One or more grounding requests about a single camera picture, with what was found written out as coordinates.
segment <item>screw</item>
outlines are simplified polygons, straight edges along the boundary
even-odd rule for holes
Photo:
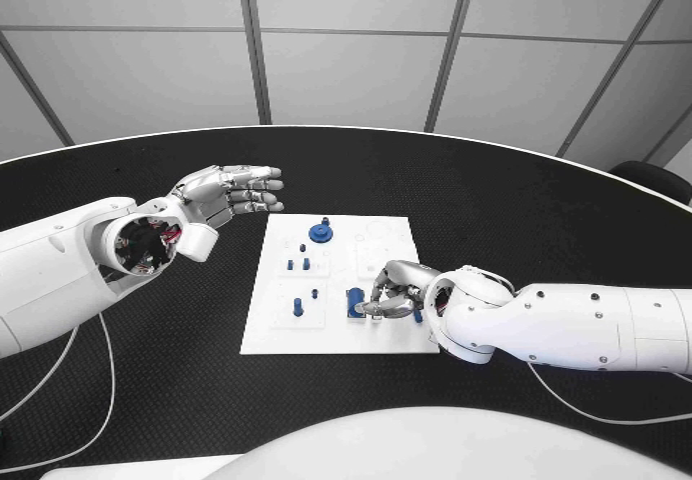
[[[292,314],[300,317],[303,315],[303,302],[300,298],[292,301]]]

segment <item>black table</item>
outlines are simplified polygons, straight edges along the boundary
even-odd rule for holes
[[[692,287],[692,215],[618,180],[527,152],[435,135],[330,127],[246,127],[105,142],[0,165],[0,230],[109,196],[138,203],[212,165],[284,171],[287,213],[408,216],[421,261],[470,264],[517,288],[535,282]],[[526,365],[448,355],[241,356],[265,230],[220,229],[206,263],[177,259],[112,308],[111,423],[57,466],[243,453],[327,419],[419,405],[491,409],[565,425],[692,473],[692,424],[597,423],[556,402]],[[66,336],[0,361],[0,411],[40,380]],[[620,419],[692,411],[692,385],[660,373],[539,367],[559,394]],[[99,323],[83,325],[59,371],[3,425],[0,468],[75,450],[109,401]]]

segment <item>small blue part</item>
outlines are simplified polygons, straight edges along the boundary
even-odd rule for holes
[[[292,314],[300,317],[303,315],[303,302],[300,298],[292,301]]]
[[[310,240],[314,243],[327,243],[331,240],[331,237],[334,236],[334,231],[329,226],[327,217],[321,219],[321,223],[318,225],[314,225],[314,227],[310,228],[310,232],[307,232],[307,234],[310,236]]]
[[[356,312],[356,303],[365,302],[365,292],[359,288],[346,290],[346,297],[349,299],[349,318],[365,318],[365,313]]]

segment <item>black chair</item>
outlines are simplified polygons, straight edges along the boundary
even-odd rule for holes
[[[608,173],[630,182],[638,183],[685,205],[689,204],[692,200],[692,185],[673,172],[656,165],[637,161],[623,162]]]

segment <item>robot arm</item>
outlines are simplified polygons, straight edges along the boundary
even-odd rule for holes
[[[514,293],[474,267],[438,273],[388,262],[356,309],[385,317],[421,309],[441,347],[473,363],[487,363],[500,348],[565,368],[692,373],[690,290],[533,284]],[[379,302],[383,289],[391,298]]]
[[[281,171],[212,166],[137,206],[112,197],[0,232],[0,358],[92,318],[170,265],[206,261],[236,214],[278,212]]]

